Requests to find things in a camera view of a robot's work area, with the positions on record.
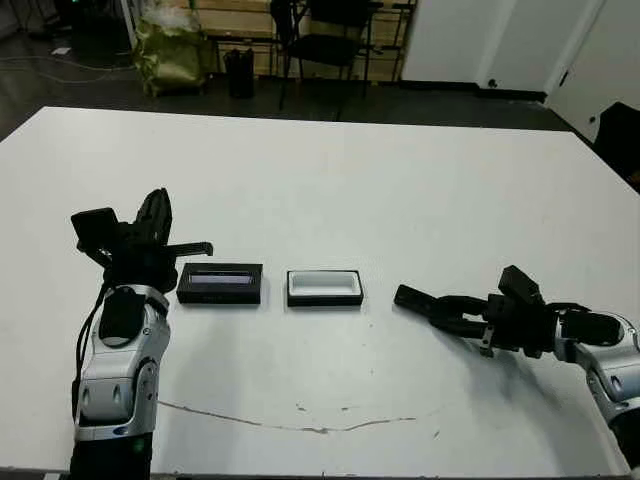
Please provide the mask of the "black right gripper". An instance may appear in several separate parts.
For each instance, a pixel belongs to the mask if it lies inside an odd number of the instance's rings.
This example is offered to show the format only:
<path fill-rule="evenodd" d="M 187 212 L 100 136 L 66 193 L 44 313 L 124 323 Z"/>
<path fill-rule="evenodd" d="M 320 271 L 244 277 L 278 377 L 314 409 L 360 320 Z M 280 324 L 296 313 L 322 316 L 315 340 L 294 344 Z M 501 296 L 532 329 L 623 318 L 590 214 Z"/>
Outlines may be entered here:
<path fill-rule="evenodd" d="M 488 346 L 517 352 L 531 358 L 554 350 L 557 315 L 544 304 L 527 304 L 491 294 L 488 301 L 470 296 L 447 295 L 436 299 L 439 310 L 432 326 L 444 333 L 467 339 L 489 336 Z M 472 321 L 462 314 L 482 314 L 485 321 Z"/>

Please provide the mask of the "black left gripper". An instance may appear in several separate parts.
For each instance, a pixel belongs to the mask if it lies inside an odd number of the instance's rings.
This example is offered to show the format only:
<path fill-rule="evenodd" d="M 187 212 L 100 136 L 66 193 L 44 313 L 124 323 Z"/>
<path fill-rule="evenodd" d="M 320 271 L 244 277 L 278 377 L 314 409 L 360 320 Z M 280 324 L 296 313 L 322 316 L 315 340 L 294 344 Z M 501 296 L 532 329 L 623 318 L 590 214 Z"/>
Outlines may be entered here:
<path fill-rule="evenodd" d="M 106 283 L 172 291 L 178 283 L 178 257 L 213 255 L 213 245 L 208 241 L 169 244 L 172 220 L 168 191 L 159 188 L 150 192 L 134 223 L 119 223 L 115 237 L 102 248 L 108 253 L 103 273 Z"/>

